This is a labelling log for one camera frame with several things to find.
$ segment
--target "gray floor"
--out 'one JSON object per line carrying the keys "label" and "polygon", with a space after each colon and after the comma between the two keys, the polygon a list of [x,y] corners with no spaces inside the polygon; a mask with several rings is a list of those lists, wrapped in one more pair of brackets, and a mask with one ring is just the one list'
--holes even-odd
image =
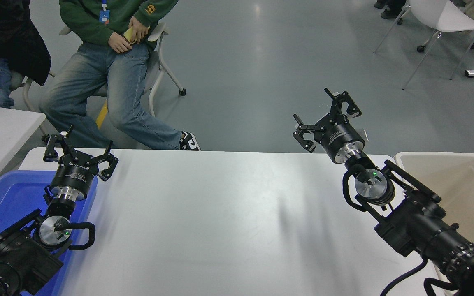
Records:
{"label": "gray floor", "polygon": [[[363,111],[351,121],[366,129],[365,151],[474,153],[474,50],[456,78],[448,78],[470,42],[470,35],[442,36],[410,82],[420,61],[416,52],[431,35],[412,15],[372,53],[391,22],[380,18],[374,0],[189,0],[164,19],[171,28],[165,58],[187,89],[179,97],[166,78],[156,97],[157,117],[195,133],[203,150],[306,153],[292,137],[293,113],[305,123],[326,114],[331,100],[323,88],[348,91]],[[59,71],[80,44],[63,26],[58,4],[31,3],[32,17]],[[45,87],[33,86],[34,105]],[[17,109],[26,109],[19,93]],[[102,104],[91,99],[90,112]],[[118,132],[107,129],[111,138]],[[33,147],[37,132],[12,165]],[[132,148],[129,143],[122,144]]]}

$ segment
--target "logo on sweatshirt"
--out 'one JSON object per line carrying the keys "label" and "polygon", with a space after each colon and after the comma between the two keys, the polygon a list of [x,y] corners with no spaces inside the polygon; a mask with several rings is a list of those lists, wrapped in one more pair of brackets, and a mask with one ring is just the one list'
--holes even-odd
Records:
{"label": "logo on sweatshirt", "polygon": [[147,8],[145,8],[145,12],[147,12],[147,14],[154,13],[155,11],[156,11],[156,8],[155,6],[153,6],[153,4],[150,4],[149,6],[147,6]]}

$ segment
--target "phone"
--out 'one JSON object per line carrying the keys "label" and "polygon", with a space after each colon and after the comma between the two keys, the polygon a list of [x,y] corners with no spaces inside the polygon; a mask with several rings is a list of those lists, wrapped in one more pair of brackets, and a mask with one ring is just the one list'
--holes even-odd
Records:
{"label": "phone", "polygon": [[133,44],[135,41],[131,42],[131,37],[133,36],[133,27],[129,28],[124,32],[124,37],[128,40],[129,43]]}

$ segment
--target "blue plastic bin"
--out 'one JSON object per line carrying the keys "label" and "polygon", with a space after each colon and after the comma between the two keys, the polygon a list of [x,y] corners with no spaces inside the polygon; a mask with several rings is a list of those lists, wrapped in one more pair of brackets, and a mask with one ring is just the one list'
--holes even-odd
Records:
{"label": "blue plastic bin", "polygon": [[[47,210],[47,204],[43,199],[45,186],[51,184],[54,171],[13,171],[0,177],[0,232],[17,222],[25,215],[39,208],[42,214]],[[87,198],[77,202],[76,209],[71,215],[71,222],[84,222],[91,210],[96,195],[97,178],[93,180]],[[72,240],[77,242],[83,231],[75,231]],[[56,296],[63,282],[67,264],[71,259],[73,251],[66,251],[60,260],[64,266],[60,271],[41,289],[37,296]]]}

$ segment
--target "robotic arm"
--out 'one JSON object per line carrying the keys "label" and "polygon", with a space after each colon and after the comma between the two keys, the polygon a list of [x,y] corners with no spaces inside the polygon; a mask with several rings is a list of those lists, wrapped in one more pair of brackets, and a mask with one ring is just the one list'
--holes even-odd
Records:
{"label": "robotic arm", "polygon": [[[303,124],[294,114],[298,123],[294,138],[309,152],[313,152],[318,143],[334,163],[344,163],[347,169],[343,178],[346,202],[361,212],[369,212],[378,222],[374,227],[376,233],[397,253],[406,257],[416,251],[423,259],[420,266],[390,283],[382,296],[401,280],[421,270],[427,259],[450,281],[425,279],[424,288],[429,296],[435,295],[431,285],[459,290],[459,296],[474,296],[474,243],[457,232],[456,223],[448,225],[442,221],[446,212],[438,205],[440,197],[431,189],[390,161],[385,161],[382,169],[374,165],[363,152],[365,141],[349,123],[349,118],[361,115],[357,105],[347,92],[332,94],[326,88],[325,92],[332,99],[330,112],[314,125]],[[343,103],[348,104],[346,114],[341,111]],[[303,138],[307,133],[314,135],[314,141]],[[358,203],[349,195],[348,180],[351,176],[354,177],[357,192],[354,198]],[[395,197],[393,182],[403,188],[405,197],[396,208],[390,204]],[[385,217],[371,205],[381,206],[384,211],[388,205],[391,212]]]}
{"label": "robotic arm", "polygon": [[[68,139],[71,129],[66,135],[52,135],[47,143],[43,160],[59,166],[45,187],[45,215],[38,208],[0,234],[0,296],[18,296],[21,291],[36,294],[63,266],[59,257],[65,251],[84,250],[94,243],[94,225],[71,223],[70,217],[76,201],[87,198],[94,176],[108,180],[118,159],[111,154],[112,142],[98,157],[75,150]],[[56,144],[63,149],[61,157],[54,150]],[[109,167],[99,171],[102,162]],[[89,238],[83,245],[74,245],[71,234],[79,229],[88,229]]]}

